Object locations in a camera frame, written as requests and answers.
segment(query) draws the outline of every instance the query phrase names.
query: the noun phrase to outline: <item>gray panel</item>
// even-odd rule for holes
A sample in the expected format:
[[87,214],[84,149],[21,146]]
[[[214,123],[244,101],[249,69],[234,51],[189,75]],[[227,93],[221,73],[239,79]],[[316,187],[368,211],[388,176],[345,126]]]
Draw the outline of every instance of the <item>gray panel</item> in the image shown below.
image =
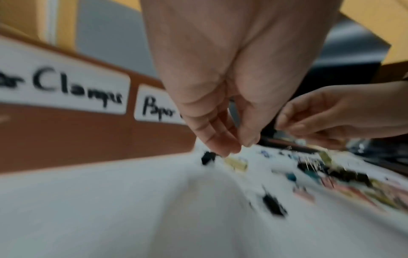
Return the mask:
[[138,11],[108,0],[80,0],[76,31],[79,53],[158,77]]

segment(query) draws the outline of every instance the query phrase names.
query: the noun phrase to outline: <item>label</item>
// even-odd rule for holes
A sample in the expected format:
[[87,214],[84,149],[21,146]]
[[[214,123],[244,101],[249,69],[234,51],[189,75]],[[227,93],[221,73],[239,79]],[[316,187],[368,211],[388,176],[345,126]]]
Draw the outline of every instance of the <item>label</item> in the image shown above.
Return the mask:
[[125,114],[130,78],[0,37],[0,102]]
[[134,116],[137,121],[186,124],[165,90],[144,84],[137,91]]

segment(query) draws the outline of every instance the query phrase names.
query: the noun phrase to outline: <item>hand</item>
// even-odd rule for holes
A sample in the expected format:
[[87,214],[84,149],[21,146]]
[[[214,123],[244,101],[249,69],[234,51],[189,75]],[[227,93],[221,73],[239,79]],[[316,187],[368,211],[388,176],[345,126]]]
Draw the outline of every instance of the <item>hand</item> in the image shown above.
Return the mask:
[[[340,0],[142,0],[165,88],[194,133],[227,156],[259,140],[318,54]],[[235,100],[241,124],[228,113]]]
[[338,149],[351,138],[408,133],[408,82],[328,86],[288,102],[275,128]]

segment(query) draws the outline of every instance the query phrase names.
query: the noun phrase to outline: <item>paper label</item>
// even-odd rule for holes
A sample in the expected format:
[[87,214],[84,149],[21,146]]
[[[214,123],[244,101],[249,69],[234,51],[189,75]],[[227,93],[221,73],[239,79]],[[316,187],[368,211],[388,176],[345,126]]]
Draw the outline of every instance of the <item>paper label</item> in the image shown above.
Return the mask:
[[125,114],[126,74],[0,37],[0,102]]
[[137,92],[134,116],[137,121],[186,124],[165,90],[144,84]]

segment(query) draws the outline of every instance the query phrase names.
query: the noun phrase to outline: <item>orange-brown board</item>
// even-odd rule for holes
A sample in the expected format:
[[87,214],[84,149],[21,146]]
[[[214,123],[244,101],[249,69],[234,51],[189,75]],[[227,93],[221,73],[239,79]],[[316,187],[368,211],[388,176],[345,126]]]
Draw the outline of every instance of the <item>orange-brown board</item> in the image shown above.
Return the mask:
[[5,31],[0,35],[130,77],[126,113],[121,115],[0,102],[0,173],[182,153],[193,148],[196,137],[187,126],[141,122],[133,117],[139,85],[163,88],[160,81]]

